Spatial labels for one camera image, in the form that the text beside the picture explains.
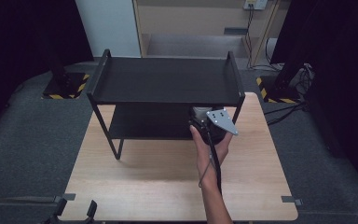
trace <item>gray carpet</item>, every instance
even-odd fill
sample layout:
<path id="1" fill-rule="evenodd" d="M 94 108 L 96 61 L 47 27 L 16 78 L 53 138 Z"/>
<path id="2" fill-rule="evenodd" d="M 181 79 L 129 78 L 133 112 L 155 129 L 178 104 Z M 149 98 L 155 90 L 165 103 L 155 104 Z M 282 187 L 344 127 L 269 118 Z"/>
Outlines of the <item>gray carpet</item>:
<path id="1" fill-rule="evenodd" d="M 95 65 L 67 69 L 92 75 Z M 259 93 L 255 78 L 265 74 L 274 73 L 241 70 L 246 91 Z M 0 198 L 65 191 L 92 109 L 85 92 L 75 100 L 41 99 L 50 77 L 46 73 L 24 82 L 2 113 Z M 289 106 L 261 104 L 265 112 Z M 358 174 L 348 160 L 330 156 L 310 114 L 297 111 L 270 131 L 292 194 L 304 202 L 292 223 L 358 223 Z M 37 223 L 53 210 L 53 204 L 0 203 L 0 223 Z"/>

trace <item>black strap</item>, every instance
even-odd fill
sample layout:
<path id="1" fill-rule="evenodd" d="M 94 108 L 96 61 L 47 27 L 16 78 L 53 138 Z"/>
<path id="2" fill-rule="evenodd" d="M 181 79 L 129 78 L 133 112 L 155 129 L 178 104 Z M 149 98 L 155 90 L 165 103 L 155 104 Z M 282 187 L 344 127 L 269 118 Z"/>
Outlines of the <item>black strap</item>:
<path id="1" fill-rule="evenodd" d="M 208 127 L 206 127 L 206 130 L 207 130 L 207 134 L 208 134 L 209 146 L 211 147 L 214 169 L 216 171 L 217 187 L 219 188 L 220 194 L 222 194 L 222 174 L 221 174 L 221 170 L 220 170 L 220 162 L 219 162 L 219 158 L 217 157 L 216 148 L 214 147 L 214 144 L 212 142 L 210 130 Z"/>

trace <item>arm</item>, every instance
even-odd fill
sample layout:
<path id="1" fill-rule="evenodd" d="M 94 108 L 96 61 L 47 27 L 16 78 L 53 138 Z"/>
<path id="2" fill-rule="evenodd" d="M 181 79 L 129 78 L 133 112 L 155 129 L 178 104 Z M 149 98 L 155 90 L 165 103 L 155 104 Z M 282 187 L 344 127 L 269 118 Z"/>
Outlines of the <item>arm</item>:
<path id="1" fill-rule="evenodd" d="M 226 209 L 225 202 L 223 201 L 223 197 L 217 187 L 215 170 L 212 165 L 209 164 L 210 148 L 202 141 L 200 133 L 196 128 L 190 126 L 190 131 L 193 135 L 193 140 L 197 148 L 197 167 L 200 178 L 202 178 L 205 173 L 201 181 L 201 191 L 207 221 L 209 224 L 232 223 L 231 217 Z M 223 160 L 228 154 L 228 144 L 231 141 L 231 138 L 232 134 L 227 133 L 226 137 L 215 146 L 220 164 L 223 163 Z"/>

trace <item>shelf top tier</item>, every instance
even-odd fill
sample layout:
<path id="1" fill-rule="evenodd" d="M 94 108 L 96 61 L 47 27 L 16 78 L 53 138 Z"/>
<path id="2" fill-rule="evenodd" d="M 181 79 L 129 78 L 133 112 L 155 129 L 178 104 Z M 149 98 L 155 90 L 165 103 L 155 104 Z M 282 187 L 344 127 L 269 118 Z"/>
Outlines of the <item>shelf top tier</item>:
<path id="1" fill-rule="evenodd" d="M 88 95 L 98 105 L 159 103 L 236 106 L 244 95 L 227 59 L 118 58 L 105 51 Z"/>

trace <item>black shelf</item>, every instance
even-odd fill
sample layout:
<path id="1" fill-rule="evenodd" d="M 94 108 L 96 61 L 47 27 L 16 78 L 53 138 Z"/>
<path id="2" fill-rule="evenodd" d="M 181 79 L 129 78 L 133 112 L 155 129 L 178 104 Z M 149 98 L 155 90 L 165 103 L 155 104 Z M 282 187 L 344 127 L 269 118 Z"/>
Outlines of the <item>black shelf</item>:
<path id="1" fill-rule="evenodd" d="M 112 139 L 191 139 L 186 105 L 117 105 L 109 133 Z"/>
<path id="2" fill-rule="evenodd" d="M 245 93 L 232 52 L 225 60 L 119 58 L 103 53 L 87 91 L 117 160 L 124 139 L 188 140 L 192 106 L 236 107 Z M 109 128 L 98 105 L 115 105 Z M 120 139 L 116 150 L 112 139 Z"/>

